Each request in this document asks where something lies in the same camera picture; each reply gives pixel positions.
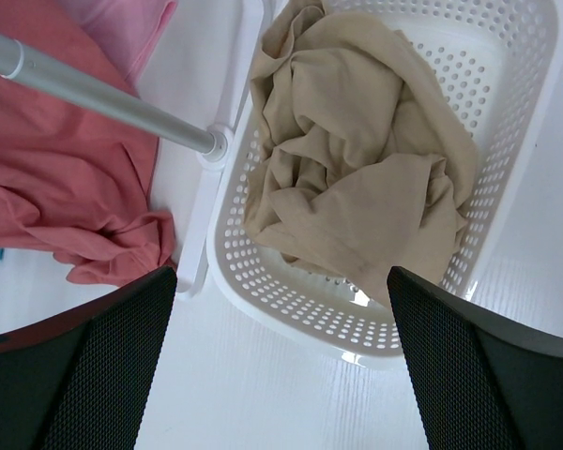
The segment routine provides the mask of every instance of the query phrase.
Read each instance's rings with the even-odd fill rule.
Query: metal pole
[[[0,75],[143,129],[202,154],[220,154],[217,132],[199,129],[18,40],[0,35]]]

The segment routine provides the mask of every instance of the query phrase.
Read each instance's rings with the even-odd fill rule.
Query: red cloth
[[[133,93],[53,0],[0,0],[0,33]],[[173,218],[147,202],[157,144],[0,78],[0,248],[52,251],[83,284],[120,286],[166,264]]]

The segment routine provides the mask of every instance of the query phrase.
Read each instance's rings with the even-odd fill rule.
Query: brown fabric
[[[403,36],[292,0],[263,36],[251,90],[263,163],[249,176],[248,236],[386,306],[392,265],[439,281],[477,152]]]

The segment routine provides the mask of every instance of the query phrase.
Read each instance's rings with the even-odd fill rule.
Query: white basket
[[[433,67],[447,102],[480,149],[464,247],[441,285],[471,299],[513,202],[563,62],[563,1],[332,0],[379,14]],[[258,163],[256,126],[241,118],[207,240],[222,291],[260,323],[368,368],[403,364],[389,310],[347,281],[309,275],[257,247],[241,222],[247,173]]]

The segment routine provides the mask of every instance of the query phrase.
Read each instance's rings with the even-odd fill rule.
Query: pink cloth
[[[0,33],[133,93],[53,0],[0,0]],[[123,285],[168,263],[173,218],[147,204],[157,143],[0,78],[0,248],[52,251],[76,283]]]
[[[57,0],[129,83],[144,70],[175,12],[172,0]]]

